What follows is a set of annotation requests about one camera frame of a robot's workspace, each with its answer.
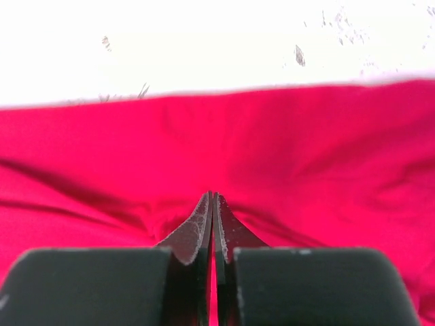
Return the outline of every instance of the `pink fabric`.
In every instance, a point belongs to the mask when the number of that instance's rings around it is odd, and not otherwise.
[[[435,81],[0,111],[0,283],[29,248],[151,246],[209,189],[269,245],[380,249],[435,325]]]

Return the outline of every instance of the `white background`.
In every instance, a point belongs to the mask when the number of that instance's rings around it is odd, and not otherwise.
[[[435,76],[435,0],[7,2],[3,108]]]

